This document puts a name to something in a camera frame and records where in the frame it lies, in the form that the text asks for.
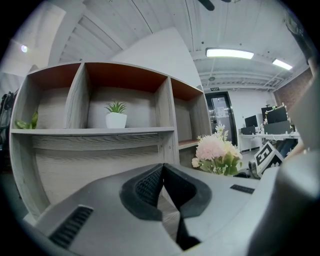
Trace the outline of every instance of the flower bouquet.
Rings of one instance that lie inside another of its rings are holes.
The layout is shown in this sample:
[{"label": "flower bouquet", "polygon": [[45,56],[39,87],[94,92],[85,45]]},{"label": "flower bouquet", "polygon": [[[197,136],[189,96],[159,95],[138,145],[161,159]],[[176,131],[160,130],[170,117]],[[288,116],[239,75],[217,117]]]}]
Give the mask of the flower bouquet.
[{"label": "flower bouquet", "polygon": [[227,141],[228,131],[219,123],[217,132],[210,136],[199,136],[199,144],[196,149],[192,166],[213,174],[236,175],[237,164],[242,167],[242,155],[240,151]]}]

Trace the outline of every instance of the white ceiling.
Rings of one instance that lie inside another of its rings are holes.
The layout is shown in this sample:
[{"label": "white ceiling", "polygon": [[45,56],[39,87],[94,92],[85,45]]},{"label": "white ceiling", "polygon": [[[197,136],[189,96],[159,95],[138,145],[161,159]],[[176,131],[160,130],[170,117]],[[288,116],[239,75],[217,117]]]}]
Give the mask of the white ceiling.
[{"label": "white ceiling", "polygon": [[[205,88],[273,91],[308,68],[276,0],[211,2],[214,11],[197,0],[84,0],[86,10],[60,62],[108,59],[147,35],[174,26]],[[207,58],[208,47],[250,51],[254,57]],[[275,58],[293,69],[272,65]]]}]

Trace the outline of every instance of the white wall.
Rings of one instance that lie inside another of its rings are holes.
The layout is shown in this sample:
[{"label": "white wall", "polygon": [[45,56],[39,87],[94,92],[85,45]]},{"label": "white wall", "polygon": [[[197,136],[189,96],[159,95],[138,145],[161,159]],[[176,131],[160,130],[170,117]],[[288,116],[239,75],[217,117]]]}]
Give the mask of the white wall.
[{"label": "white wall", "polygon": [[24,81],[23,76],[0,72],[0,98],[8,92],[15,93]]},{"label": "white wall", "polygon": [[[48,66],[50,51],[65,11],[48,1],[43,1],[28,17],[11,39],[0,71],[25,77],[31,67]],[[21,51],[26,45],[28,51]]]},{"label": "white wall", "polygon": [[[262,114],[261,108],[265,108],[266,104],[271,102],[276,104],[274,94],[272,92],[261,91],[229,91],[229,97],[233,108],[235,126],[237,130],[237,138],[239,144],[239,129],[244,127],[245,118],[256,114]],[[250,141],[242,141],[241,150],[249,149]],[[258,147],[256,141],[252,143],[252,147]]]},{"label": "white wall", "polygon": [[111,60],[153,69],[194,87],[201,85],[195,63],[174,27],[146,36]]}]

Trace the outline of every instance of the ceiling light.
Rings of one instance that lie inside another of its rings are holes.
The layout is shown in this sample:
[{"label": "ceiling light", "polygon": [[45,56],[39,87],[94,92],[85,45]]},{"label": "ceiling light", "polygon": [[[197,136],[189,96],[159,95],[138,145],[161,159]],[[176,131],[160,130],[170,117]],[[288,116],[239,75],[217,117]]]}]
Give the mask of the ceiling light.
[{"label": "ceiling light", "polygon": [[243,50],[207,48],[205,50],[205,55],[207,57],[235,57],[251,60],[254,53]]},{"label": "ceiling light", "polygon": [[278,60],[278,59],[275,59],[275,60],[272,62],[272,64],[277,65],[277,66],[279,66],[279,67],[281,67],[281,68],[284,68],[284,69],[286,69],[286,70],[292,69],[292,66],[290,66],[289,64],[284,63],[283,61]]},{"label": "ceiling light", "polygon": [[25,45],[21,45],[21,51],[23,51],[24,53],[26,53],[28,51],[28,47]]}]

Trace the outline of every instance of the white pot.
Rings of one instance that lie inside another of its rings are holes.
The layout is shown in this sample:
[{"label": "white pot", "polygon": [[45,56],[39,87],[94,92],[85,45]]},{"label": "white pot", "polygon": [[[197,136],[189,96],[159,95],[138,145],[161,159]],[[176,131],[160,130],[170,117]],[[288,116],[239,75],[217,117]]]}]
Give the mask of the white pot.
[{"label": "white pot", "polygon": [[127,122],[126,114],[111,112],[106,114],[105,123],[107,128],[125,128]]}]

